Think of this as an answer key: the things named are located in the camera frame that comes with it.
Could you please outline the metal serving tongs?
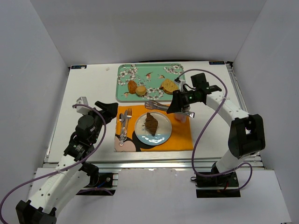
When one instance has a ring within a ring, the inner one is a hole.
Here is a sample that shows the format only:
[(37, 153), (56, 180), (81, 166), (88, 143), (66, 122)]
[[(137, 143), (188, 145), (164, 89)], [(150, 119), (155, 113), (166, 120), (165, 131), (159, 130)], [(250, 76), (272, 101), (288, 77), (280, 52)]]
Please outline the metal serving tongs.
[[(148, 110), (160, 110), (160, 111), (164, 111), (164, 112), (167, 112), (167, 110), (169, 109), (169, 106), (160, 104), (160, 103), (158, 103), (156, 101), (153, 101), (153, 100), (146, 101), (144, 103), (144, 106)], [(174, 113), (179, 114), (179, 115), (184, 115), (184, 116), (187, 116), (187, 117), (190, 117), (190, 118), (195, 118), (195, 113), (194, 112), (181, 111), (181, 112), (174, 112)]]

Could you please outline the dark brown croissant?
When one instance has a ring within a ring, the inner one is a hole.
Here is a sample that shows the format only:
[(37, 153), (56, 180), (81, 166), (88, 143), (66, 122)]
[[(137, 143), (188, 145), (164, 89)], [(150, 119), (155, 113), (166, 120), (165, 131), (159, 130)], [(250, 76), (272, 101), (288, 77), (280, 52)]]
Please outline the dark brown croissant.
[(145, 125), (146, 130), (152, 136), (155, 136), (157, 127), (158, 127), (158, 121), (149, 112), (146, 114), (146, 119), (145, 119), (144, 125)]

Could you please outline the round pale bun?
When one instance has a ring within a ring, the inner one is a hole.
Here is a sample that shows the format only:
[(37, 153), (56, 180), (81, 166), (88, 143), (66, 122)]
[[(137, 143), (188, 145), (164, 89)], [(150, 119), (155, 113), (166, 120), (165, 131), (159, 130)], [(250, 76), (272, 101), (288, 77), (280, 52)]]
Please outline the round pale bun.
[(140, 86), (137, 86), (136, 90), (135, 90), (135, 93), (138, 95), (138, 96), (144, 96), (146, 93), (147, 93), (147, 89), (145, 86), (143, 85), (140, 85)]

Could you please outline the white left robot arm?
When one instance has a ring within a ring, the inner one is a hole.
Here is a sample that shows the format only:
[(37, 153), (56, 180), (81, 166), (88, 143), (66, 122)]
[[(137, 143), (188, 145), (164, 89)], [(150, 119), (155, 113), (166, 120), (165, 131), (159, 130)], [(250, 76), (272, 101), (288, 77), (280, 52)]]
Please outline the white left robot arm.
[(19, 201), (16, 213), (21, 224), (54, 224), (62, 208), (87, 185), (99, 181), (99, 168), (87, 159), (98, 149), (101, 130), (117, 116), (118, 103), (95, 102), (95, 108), (76, 103), (73, 107), (82, 116), (70, 136), (55, 171), (27, 201)]

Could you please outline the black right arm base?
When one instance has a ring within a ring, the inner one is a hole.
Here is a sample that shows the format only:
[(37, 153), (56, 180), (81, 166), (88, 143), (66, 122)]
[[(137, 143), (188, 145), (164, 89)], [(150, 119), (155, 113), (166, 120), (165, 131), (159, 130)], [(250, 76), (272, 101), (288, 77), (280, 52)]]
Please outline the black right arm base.
[(217, 177), (202, 177), (195, 174), (190, 180), (195, 183), (197, 198), (241, 197), (236, 172)]

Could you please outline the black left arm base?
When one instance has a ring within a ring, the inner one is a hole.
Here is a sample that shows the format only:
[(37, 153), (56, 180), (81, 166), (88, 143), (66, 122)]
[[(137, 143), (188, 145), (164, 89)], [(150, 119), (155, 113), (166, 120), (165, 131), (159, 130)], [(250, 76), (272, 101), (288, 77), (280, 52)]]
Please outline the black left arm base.
[(113, 196), (118, 184), (117, 173), (98, 173), (90, 183), (80, 190), (79, 196)]

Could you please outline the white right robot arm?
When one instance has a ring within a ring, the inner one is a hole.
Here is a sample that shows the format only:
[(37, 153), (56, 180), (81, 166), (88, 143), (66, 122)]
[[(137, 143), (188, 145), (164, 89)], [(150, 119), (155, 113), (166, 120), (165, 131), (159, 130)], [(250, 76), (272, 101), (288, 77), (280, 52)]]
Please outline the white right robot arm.
[(208, 124), (220, 115), (229, 125), (228, 151), (213, 165), (210, 177), (214, 177), (234, 172), (245, 159), (264, 150), (266, 144), (263, 118), (236, 106), (228, 98), (227, 87), (210, 85), (206, 73), (205, 70), (198, 70), (198, 74), (191, 77), (192, 87), (184, 84), (181, 90), (174, 91), (166, 112), (186, 115), (190, 104), (203, 103), (214, 110)]

